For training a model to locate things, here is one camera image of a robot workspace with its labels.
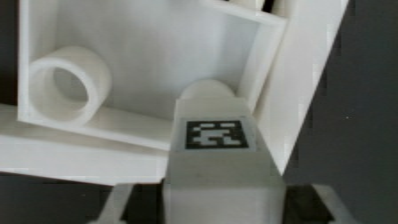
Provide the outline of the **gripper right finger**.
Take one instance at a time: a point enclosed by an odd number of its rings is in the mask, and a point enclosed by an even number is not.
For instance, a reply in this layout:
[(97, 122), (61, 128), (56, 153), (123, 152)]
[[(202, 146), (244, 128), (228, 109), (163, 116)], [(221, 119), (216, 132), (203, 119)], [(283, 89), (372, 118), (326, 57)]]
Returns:
[(333, 215), (333, 220), (330, 221), (330, 224), (363, 224), (351, 213), (351, 210), (333, 187), (321, 184), (315, 184), (314, 187)]

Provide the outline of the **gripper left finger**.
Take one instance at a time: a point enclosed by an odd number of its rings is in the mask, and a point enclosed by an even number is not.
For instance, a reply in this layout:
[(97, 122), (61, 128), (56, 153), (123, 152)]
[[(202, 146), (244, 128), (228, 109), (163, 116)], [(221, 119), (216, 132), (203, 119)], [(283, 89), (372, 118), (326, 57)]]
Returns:
[(123, 214), (129, 206), (134, 184), (118, 184), (113, 188), (100, 217), (88, 224), (127, 224)]

